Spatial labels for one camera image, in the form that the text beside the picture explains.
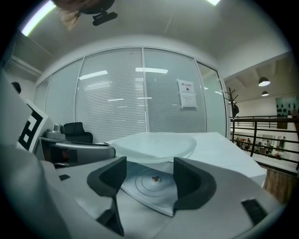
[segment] black railing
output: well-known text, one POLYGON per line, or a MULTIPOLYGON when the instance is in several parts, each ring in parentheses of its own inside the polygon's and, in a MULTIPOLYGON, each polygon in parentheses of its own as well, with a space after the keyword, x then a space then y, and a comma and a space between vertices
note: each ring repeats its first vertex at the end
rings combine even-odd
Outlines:
MULTIPOLYGON (((236 116, 235 119, 286 119, 286 115, 282 116, 277 116, 277 115, 261 115, 261 116, 236 116)), ((241 121, 236 121, 237 126, 239 127, 254 127, 254 122, 241 122, 241 121)), ((257 123, 258 127, 268 127, 268 128, 277 128, 277 122, 258 122, 257 123)))
POLYGON ((256 144, 256 139, 263 139, 263 140, 271 140, 271 141, 279 141, 279 142, 288 142, 288 143, 296 143, 298 144, 299 141, 291 141, 291 140, 283 140, 283 139, 272 139, 272 138, 267 138, 267 137, 259 137, 256 135, 257 131, 272 131, 272 132, 284 132, 284 133, 297 133, 298 135, 298 139, 299 139, 299 119, 288 119, 288 118, 274 118, 273 116, 255 116, 255 117, 243 117, 243 119, 241 119, 241 117, 239 118, 235 118, 235 119, 231 119, 231 128, 232 128, 232 142, 236 142, 236 143, 241 143, 241 144, 247 144, 247 145, 251 145, 252 148, 249 149, 245 149, 245 148, 241 148, 245 151, 250 152, 250 156, 252 157, 253 154, 258 154, 258 155, 264 155, 270 158, 275 158, 278 160, 284 160, 284 161, 288 161, 288 162, 293 162, 296 163, 296 170, 298 170, 299 168, 299 161, 294 161, 294 160, 290 160, 290 159, 285 159, 285 158, 281 158, 278 156, 274 156, 274 155, 270 155, 270 154, 265 154, 265 153, 261 153, 258 150, 255 150, 256 147, 260 148, 268 148, 268 149, 275 149, 275 150, 279 150, 282 152, 289 152, 289 153, 293 153, 293 154, 299 154, 299 151, 294 151, 294 150, 288 150, 288 149, 283 149, 283 148, 274 148, 272 146, 264 146, 264 145, 258 145, 256 144), (250 126, 253 126, 253 128, 244 128, 244 127, 236 127, 236 125, 240 125, 241 123, 248 123, 250 126), (277 125, 280 123, 295 123, 295 127, 296 127, 296 131, 294 130, 280 130, 280 129, 272 129, 271 126, 269 126, 270 129, 265 129, 265 128, 261 128, 258 129, 258 127, 264 127, 261 126, 263 125, 262 123, 266 123, 267 125, 269 125, 270 123, 276 123, 277 125), (247 130, 253 130, 253 142, 249 143, 249 142, 244 142, 244 141, 237 141, 235 140, 235 136, 245 136, 245 137, 250 137, 252 138, 252 136, 250 135, 244 135, 244 134, 236 134, 235 133, 235 129, 247 129, 247 130))

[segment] metal railing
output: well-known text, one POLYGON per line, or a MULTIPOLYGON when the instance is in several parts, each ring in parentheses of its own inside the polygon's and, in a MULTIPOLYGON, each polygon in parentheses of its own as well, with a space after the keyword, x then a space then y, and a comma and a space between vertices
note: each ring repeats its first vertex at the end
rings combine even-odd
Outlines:
POLYGON ((256 135, 257 131, 271 131, 271 132, 283 132, 283 133, 297 133, 298 135, 298 139, 299 139, 299 119, 288 119, 288 118, 274 118, 273 116, 251 116, 249 117, 239 117, 239 118, 234 118, 231 119, 231 128, 232 128, 232 139, 231 141, 237 142, 237 143, 241 143, 241 144, 247 144, 247 145, 251 145, 252 148, 250 149, 244 149, 241 148, 245 151, 250 152, 250 156, 252 157, 253 154, 258 154, 258 155, 264 155, 270 158, 275 158, 278 160, 284 160, 284 161, 288 161, 288 162, 293 162, 296 163, 296 170, 298 170, 299 168, 299 161, 294 161, 294 160, 290 160, 290 159, 286 159, 286 158, 282 158, 282 157, 278 157, 278 156, 274 156, 274 155, 270 155, 270 154, 265 154, 265 153, 261 153, 258 150, 255 150, 256 147, 260 148, 268 148, 268 149, 275 149, 275 150, 279 150, 281 152, 289 152, 289 153, 294 153, 294 154, 299 154, 299 151, 293 151, 293 150, 288 150, 288 149, 283 149, 283 148, 275 148, 272 146, 264 146, 264 145, 258 145, 256 144, 256 139, 264 139, 264 140, 270 140, 270 141, 279 141, 279 142, 288 142, 288 143, 296 143, 299 144, 299 141, 291 141, 291 140, 283 140, 283 139, 273 139, 273 138, 266 138, 266 137, 258 137, 256 135), (250 125, 250 127, 253 126, 253 128, 244 128, 244 127, 238 127, 238 126, 243 126, 241 125, 241 123, 247 123, 248 125, 250 125), (280 129, 274 129, 274 127, 271 127, 271 123, 276 123, 277 125, 279 123, 295 123, 295 127, 296 127, 296 131, 294 130, 280 130, 280 129), (265 128, 258 128, 258 127, 264 127, 263 125, 267 124, 269 129, 265 129, 265 128), (252 138, 252 136, 249 135, 244 135, 244 134, 236 134, 235 133, 235 129, 247 129, 247 130, 253 130, 253 142, 252 143, 248 143, 248 142, 244 142, 244 141, 237 141, 235 140, 235 135, 238 136, 245 136, 245 137, 250 137, 252 138))

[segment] wooden floor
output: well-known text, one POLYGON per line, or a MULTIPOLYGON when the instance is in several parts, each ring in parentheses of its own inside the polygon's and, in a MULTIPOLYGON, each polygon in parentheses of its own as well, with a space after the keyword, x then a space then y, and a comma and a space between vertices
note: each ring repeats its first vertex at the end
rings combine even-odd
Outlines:
POLYGON ((291 197, 292 191, 296 187, 298 179, 295 176, 267 169, 267 176, 263 188, 271 193, 277 200, 286 204, 291 197))

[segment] ceiling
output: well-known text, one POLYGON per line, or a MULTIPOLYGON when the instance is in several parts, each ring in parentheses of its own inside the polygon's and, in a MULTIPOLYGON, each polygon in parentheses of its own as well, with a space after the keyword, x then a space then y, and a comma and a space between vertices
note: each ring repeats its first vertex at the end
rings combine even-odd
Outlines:
POLYGON ((237 76, 225 79, 227 90, 235 90, 236 102, 262 97, 267 91, 271 96, 299 95, 299 72, 291 54, 284 54, 251 69, 240 72, 237 76), (261 77, 270 80, 268 86, 258 86, 261 77))
POLYGON ((81 15, 69 31, 56 7, 28 37, 20 36, 20 42, 32 44, 18 44, 16 57, 43 71, 60 51, 110 37, 147 34, 183 41, 217 59, 271 28, 264 14, 240 0, 221 0, 216 6, 207 0, 117 0, 109 11, 118 17, 95 27, 91 15, 81 15))

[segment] window blinds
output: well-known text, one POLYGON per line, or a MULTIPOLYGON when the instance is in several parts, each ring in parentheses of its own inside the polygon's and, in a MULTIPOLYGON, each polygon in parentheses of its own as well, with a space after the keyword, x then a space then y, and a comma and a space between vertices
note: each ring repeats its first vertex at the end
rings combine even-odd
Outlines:
POLYGON ((150 132, 206 132, 206 109, 203 89, 192 58, 144 50, 150 132), (181 109, 177 80, 193 83, 197 108, 181 109))
POLYGON ((82 59, 75 61, 51 76, 45 113, 55 124, 74 122, 74 94, 82 59))
POLYGON ((86 57, 75 117, 93 142, 146 132, 141 49, 118 49, 86 57))
POLYGON ((45 112, 46 95, 47 95, 49 81, 50 81, 50 77, 44 80, 36 87, 36 91, 33 99, 33 104, 35 104, 43 112, 45 112))

